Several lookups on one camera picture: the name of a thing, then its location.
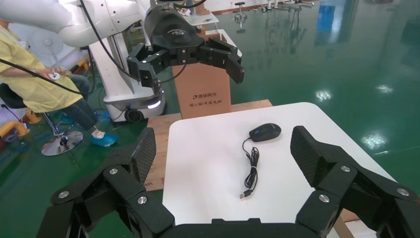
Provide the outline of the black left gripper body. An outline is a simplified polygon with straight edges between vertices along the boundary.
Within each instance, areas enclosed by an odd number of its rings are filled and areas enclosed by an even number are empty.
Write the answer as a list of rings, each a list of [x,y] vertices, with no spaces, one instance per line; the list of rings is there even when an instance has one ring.
[[[144,27],[151,47],[162,54],[164,66],[198,63],[198,52],[205,44],[195,28],[173,8],[157,5],[146,14]]]

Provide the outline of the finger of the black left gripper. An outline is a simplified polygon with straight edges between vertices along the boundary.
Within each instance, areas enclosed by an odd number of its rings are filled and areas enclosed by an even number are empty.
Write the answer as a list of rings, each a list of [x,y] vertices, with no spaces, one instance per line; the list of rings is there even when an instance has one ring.
[[[157,75],[170,66],[169,53],[167,50],[149,50],[144,43],[139,43],[128,55],[127,65],[130,76],[140,81],[142,87],[158,90]]]
[[[238,55],[238,49],[216,37],[209,37],[198,46],[197,59],[200,63],[225,69],[236,84],[244,80],[245,70],[241,66],[242,58]]]

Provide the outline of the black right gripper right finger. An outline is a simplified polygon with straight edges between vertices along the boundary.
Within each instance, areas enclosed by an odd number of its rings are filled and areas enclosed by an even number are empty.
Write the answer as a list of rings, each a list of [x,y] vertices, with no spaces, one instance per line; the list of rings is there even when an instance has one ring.
[[[324,238],[348,210],[379,238],[419,237],[420,198],[413,190],[362,167],[341,147],[317,141],[302,125],[293,128],[290,151],[314,188],[298,225]]]

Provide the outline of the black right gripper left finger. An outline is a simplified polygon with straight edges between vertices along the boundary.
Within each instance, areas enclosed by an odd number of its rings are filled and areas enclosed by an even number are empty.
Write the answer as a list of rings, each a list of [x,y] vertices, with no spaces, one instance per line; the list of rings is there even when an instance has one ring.
[[[150,127],[133,144],[113,149],[97,170],[51,196],[37,237],[86,238],[112,212],[136,238],[162,236],[175,218],[144,186],[156,153]]]

